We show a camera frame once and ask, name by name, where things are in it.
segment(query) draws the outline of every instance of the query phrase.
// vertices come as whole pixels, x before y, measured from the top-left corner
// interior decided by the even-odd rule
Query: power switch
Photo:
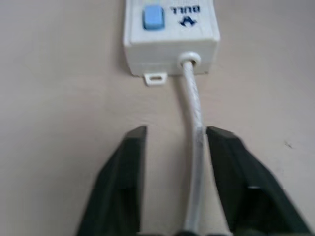
[[[143,28],[162,30],[165,28],[164,10],[160,5],[146,5],[143,10]]]

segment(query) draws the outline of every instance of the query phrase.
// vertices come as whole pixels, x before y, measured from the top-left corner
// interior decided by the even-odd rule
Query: white power strip
[[[127,63],[148,85],[182,75],[187,60],[195,73],[207,73],[219,41],[213,0],[126,0]]]

